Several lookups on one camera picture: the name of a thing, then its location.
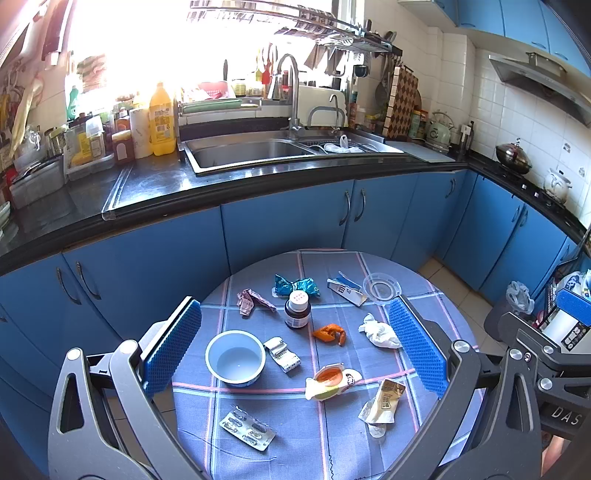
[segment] white teapot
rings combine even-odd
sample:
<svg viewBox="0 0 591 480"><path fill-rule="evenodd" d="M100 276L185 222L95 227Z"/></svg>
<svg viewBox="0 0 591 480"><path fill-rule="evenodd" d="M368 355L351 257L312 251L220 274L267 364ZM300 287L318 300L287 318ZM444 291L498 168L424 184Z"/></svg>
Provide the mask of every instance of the white teapot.
<svg viewBox="0 0 591 480"><path fill-rule="evenodd" d="M570 180L560 170L557 171L553 168L548 170L548 174L544 179L544 190L552 198L562 204L566 203L569 189L572 187Z"/></svg>

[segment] green bottle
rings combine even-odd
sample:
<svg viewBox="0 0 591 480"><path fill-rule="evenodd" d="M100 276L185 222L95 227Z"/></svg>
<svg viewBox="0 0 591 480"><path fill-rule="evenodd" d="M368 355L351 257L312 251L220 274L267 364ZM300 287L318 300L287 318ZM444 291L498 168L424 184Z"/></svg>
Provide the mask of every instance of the green bottle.
<svg viewBox="0 0 591 480"><path fill-rule="evenodd" d="M78 89L76 88L76 85L74 85L72 87L72 90L70 91L70 103L68 104L68 108L66 111L67 117L69 121L75 120L76 116L77 116L77 110L78 110Z"/></svg>

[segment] blue tablecloth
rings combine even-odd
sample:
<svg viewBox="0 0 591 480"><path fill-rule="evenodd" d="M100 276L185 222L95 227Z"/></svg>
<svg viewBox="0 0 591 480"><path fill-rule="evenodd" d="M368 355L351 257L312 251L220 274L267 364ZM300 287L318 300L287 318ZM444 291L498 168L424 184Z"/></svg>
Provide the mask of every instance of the blue tablecloth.
<svg viewBox="0 0 591 480"><path fill-rule="evenodd" d="M422 317L437 322L452 340L462 338L476 346L470 327L453 303L425 278L390 260L342 250L301 250L245 268L202 303L201 329L173 376L179 441L214 479L377 478L404 450L438 401L434 393L424 389L403 349L378 348L358 332L367 313L387 322L387 309L370 302L356 307L329 290L326 279L334 278L339 271L359 284L369 273L393 276ZM292 330L284 323L285 299L271 294L276 273L291 281L303 277L316 281L321 295L311 301L312 321L307 327ZM277 312L255 306L251 316L243 318L236 295L245 288L277 305ZM313 330L329 323L347 331L344 347L312 337ZM267 354L265 368L254 384L228 388L211 375L204 355L211 338L234 329L250 332L261 342L282 337L301 358L301 366L285 374ZM306 400L306 377L338 362L359 371L363 380L327 401ZM384 437L375 439L357 415L386 377L407 389L398 403L395 424L388 426ZM482 393L478 391L444 462L460 454L481 402ZM266 451L255 450L219 426L234 405L277 431Z"/></svg>

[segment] countertop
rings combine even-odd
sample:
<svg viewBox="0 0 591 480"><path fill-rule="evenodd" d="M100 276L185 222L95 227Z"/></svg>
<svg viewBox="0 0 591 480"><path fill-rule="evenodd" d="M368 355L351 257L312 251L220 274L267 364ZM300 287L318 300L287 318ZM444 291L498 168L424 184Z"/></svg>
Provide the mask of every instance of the countertop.
<svg viewBox="0 0 591 480"><path fill-rule="evenodd" d="M301 161L197 177L178 153L153 155L67 183L57 192L11 212L0 238L0 275L92 239L223 203L347 179L470 168L536 208L574 242L585 228L562 207L548 207L505 178L498 162L479 154L430 163L402 154L318 155Z"/></svg>

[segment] detergent bottle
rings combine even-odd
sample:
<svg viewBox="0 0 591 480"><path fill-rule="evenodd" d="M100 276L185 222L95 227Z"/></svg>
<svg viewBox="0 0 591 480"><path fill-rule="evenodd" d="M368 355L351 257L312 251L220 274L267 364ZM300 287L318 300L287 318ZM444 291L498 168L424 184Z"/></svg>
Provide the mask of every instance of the detergent bottle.
<svg viewBox="0 0 591 480"><path fill-rule="evenodd" d="M176 147L173 102L159 82L150 100L150 137L154 155L172 153Z"/></svg>

